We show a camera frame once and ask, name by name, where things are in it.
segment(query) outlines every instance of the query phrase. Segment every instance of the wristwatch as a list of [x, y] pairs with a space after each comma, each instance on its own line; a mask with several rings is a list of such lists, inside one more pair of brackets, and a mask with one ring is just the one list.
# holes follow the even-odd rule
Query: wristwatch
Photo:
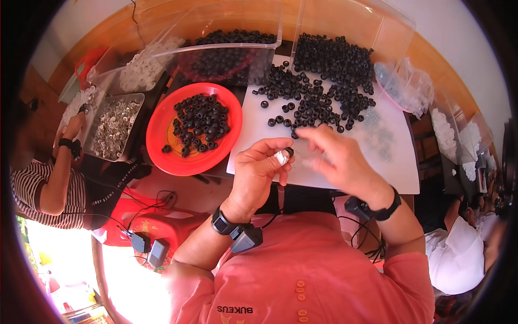
[[81, 142], [78, 139], [72, 142], [71, 139], [61, 138], [57, 145], [68, 147], [72, 152], [74, 160], [77, 160], [81, 155]]
[[392, 189], [394, 189], [394, 201], [388, 209], [384, 208], [374, 212], [373, 210], [370, 210], [366, 202], [352, 196], [345, 203], [346, 211], [366, 221], [370, 220], [372, 217], [374, 217], [375, 220], [386, 220], [399, 206], [401, 206], [399, 193], [396, 188], [392, 187]]
[[212, 228], [221, 235], [229, 235], [239, 224], [229, 222], [218, 206], [212, 214]]
[[263, 230], [250, 223], [231, 223], [223, 215], [218, 206], [212, 214], [212, 228], [221, 235], [230, 235], [234, 240], [230, 249], [239, 253], [259, 246], [263, 243]]

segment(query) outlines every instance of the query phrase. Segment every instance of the red plastic bag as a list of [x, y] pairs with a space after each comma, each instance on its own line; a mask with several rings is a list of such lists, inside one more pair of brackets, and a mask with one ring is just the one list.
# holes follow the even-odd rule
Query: red plastic bag
[[[86, 90], [90, 87], [90, 84], [87, 82], [87, 75], [90, 69], [99, 61], [99, 59], [106, 53], [108, 47], [101, 46], [96, 49], [89, 50], [88, 53], [76, 64], [75, 73], [79, 81], [81, 82], [81, 90]], [[80, 74], [77, 73], [77, 69], [84, 62], [83, 71]]]

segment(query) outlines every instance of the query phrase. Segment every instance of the white paper sheet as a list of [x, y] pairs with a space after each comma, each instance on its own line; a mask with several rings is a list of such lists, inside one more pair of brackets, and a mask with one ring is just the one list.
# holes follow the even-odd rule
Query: white paper sheet
[[[283, 61], [289, 61], [289, 57], [282, 55], [274, 56], [274, 64], [276, 66], [281, 65]], [[325, 93], [331, 86], [331, 83], [324, 81], [322, 86]], [[296, 109], [284, 114], [281, 107], [287, 104], [287, 102], [293, 102], [298, 107], [298, 102], [279, 98], [269, 101], [268, 108], [262, 109], [261, 101], [267, 100], [266, 96], [252, 94], [252, 90], [257, 90], [258, 88], [248, 87], [244, 97], [243, 127], [236, 145], [232, 148], [227, 165], [227, 172], [230, 174], [235, 173], [234, 158], [237, 153], [246, 150], [256, 141], [262, 138], [291, 137], [290, 128], [286, 128], [282, 124], [269, 127], [267, 122], [268, 119], [275, 118], [277, 115], [289, 118], [293, 122], [295, 120], [293, 112]], [[362, 111], [361, 114], [365, 116], [365, 120], [363, 122], [355, 121], [353, 129], [350, 131], [346, 130], [343, 136], [351, 137], [358, 141], [369, 165], [389, 184], [394, 186], [400, 194], [419, 194], [419, 174], [415, 151], [405, 115], [384, 95], [379, 95], [375, 100], [376, 107]], [[334, 100], [332, 106], [334, 112], [341, 113], [339, 104]], [[336, 189], [324, 176], [302, 165], [301, 157], [309, 154], [306, 141], [302, 139], [296, 140], [293, 149], [295, 150], [296, 161], [293, 163], [293, 169], [288, 175], [289, 184]]]

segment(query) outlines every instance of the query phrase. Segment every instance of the white wall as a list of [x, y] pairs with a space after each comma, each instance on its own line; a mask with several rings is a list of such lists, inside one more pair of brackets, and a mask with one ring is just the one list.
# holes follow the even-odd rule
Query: white wall
[[503, 123], [511, 117], [502, 71], [477, 21], [460, 0], [386, 0], [412, 17], [416, 30], [454, 68], [475, 99], [499, 160]]
[[93, 27], [130, 0], [66, 0], [41, 38], [31, 63], [48, 81], [61, 59]]
[[[496, 57], [461, 0], [386, 0], [412, 17], [419, 32], [459, 74], [493, 131], [501, 160], [503, 123], [511, 116]], [[32, 63], [48, 80], [63, 56], [88, 31], [130, 0], [67, 0], [34, 53]]]

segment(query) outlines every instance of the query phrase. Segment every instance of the pink shirt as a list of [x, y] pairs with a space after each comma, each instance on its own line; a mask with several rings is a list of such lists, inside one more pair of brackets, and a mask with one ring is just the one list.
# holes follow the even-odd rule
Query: pink shirt
[[[268, 218], [254, 219], [256, 226]], [[171, 282], [171, 323], [431, 323], [426, 255], [405, 253], [384, 273], [344, 242], [324, 213], [277, 217], [263, 243], [220, 261], [215, 280]]]

